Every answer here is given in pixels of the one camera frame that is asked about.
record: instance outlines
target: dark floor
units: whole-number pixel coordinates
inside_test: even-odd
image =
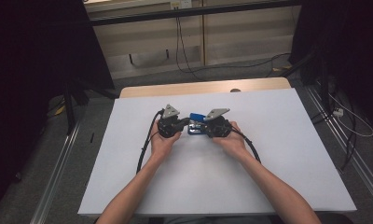
[[[251,65],[264,61],[233,63],[232,66]],[[275,66],[283,66],[285,64],[285,60],[275,62]],[[269,71],[270,63],[267,63],[257,67],[207,69],[195,75],[204,80],[226,80],[265,77],[269,74]],[[276,77],[279,74],[273,73],[270,75]],[[311,117],[316,115],[319,110],[308,95],[306,88],[301,85],[298,77],[291,76],[289,80],[292,86],[297,89],[297,93],[308,114]],[[117,92],[120,92],[124,87],[128,86],[195,81],[201,80],[196,79],[191,74],[172,71],[141,77],[122,78],[115,80],[115,84]],[[113,101],[97,96],[92,92],[89,92],[89,95],[90,103],[87,106],[76,106],[76,110],[84,110],[85,114],[45,223],[93,222],[93,219],[80,217],[76,212],[89,181],[96,155],[100,149],[106,123],[112,111]],[[329,126],[325,122],[320,122],[315,125],[315,128],[333,162],[336,166],[340,166],[343,163],[345,154]],[[359,125],[358,131],[365,131],[362,124]],[[61,153],[66,132],[67,120],[64,113],[48,119],[46,130],[22,171],[22,181],[12,184],[8,188],[3,201],[0,202],[0,223],[30,223],[53,167]],[[373,173],[373,137],[358,137],[356,147]],[[357,224],[373,223],[373,196],[352,164],[347,166],[341,178],[358,209],[356,212],[347,213],[346,216]],[[146,219],[138,218],[133,220],[135,223],[144,223],[145,221]]]

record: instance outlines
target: black curtain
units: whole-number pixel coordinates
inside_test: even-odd
[[[373,2],[304,1],[289,62],[313,51],[373,123]],[[305,84],[321,75],[320,61],[315,58],[301,68]]]
[[[88,19],[81,0],[0,1],[0,200],[65,82],[114,88],[92,27],[52,26]]]

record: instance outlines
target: hand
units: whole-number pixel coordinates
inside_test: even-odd
[[[176,133],[173,137],[165,138],[159,134],[158,120],[155,121],[151,131],[151,157],[159,158],[164,161],[172,151],[175,141],[177,141],[181,133]]]
[[[230,124],[233,126],[233,128],[241,132],[241,129],[235,121],[231,121]],[[220,145],[229,156],[238,161],[246,155],[245,152],[247,152],[249,155],[247,149],[245,148],[244,139],[237,133],[230,132],[227,137],[214,137],[213,142]]]

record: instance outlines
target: metal frame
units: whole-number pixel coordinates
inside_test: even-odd
[[[50,27],[74,27],[74,26],[102,26],[111,25],[118,23],[127,23],[135,21],[154,21],[169,18],[180,18],[180,17],[190,17],[190,16],[201,16],[210,15],[217,13],[226,12],[237,12],[237,11],[248,11],[257,10],[265,8],[276,8],[276,7],[293,7],[300,6],[302,0],[278,0],[278,1],[262,1],[254,3],[236,4],[236,5],[226,5],[217,7],[194,7],[179,10],[169,10],[160,12],[150,12],[142,13],[137,15],[128,16],[115,16],[115,17],[102,17],[91,19],[90,21],[71,21],[67,23],[53,23]]]
[[[321,97],[320,94],[317,92],[316,89],[313,87],[307,88],[308,94],[311,100],[314,102],[315,106],[319,111],[323,111],[323,118],[326,118],[327,114],[324,110],[324,107],[321,105]],[[344,130],[340,127],[337,120],[330,116],[328,119],[325,120],[326,124],[328,125],[331,132],[334,134],[336,139],[338,140],[340,146],[342,147],[343,151],[346,153],[346,146],[347,146],[347,134]],[[373,196],[373,173],[362,159],[361,155],[358,153],[358,150],[354,151],[352,156],[352,166],[360,175],[361,179],[364,181],[366,187],[369,189],[370,193]]]
[[[70,134],[67,135],[65,139],[64,145],[62,147],[62,152],[55,164],[55,168],[53,169],[52,175],[50,176],[49,182],[45,188],[43,195],[41,196],[38,206],[35,209],[33,218],[30,221],[31,224],[44,224],[45,220],[47,219],[49,208],[52,205],[56,190],[58,189],[58,186],[61,182],[64,167],[67,163],[70,152],[73,149],[73,145],[79,131],[81,120],[85,115],[85,111],[86,107],[84,106],[76,122],[76,125],[74,126],[74,129],[70,132]]]

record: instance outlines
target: white surface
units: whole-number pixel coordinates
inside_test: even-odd
[[[262,163],[296,189],[316,211],[355,210],[338,172],[295,90],[126,98],[116,100],[78,213],[100,215],[134,177],[151,120],[171,104],[181,112],[207,114],[230,108]],[[145,161],[150,156],[150,146]],[[237,215],[273,209],[242,167],[204,135],[184,129],[158,169],[136,214]]]

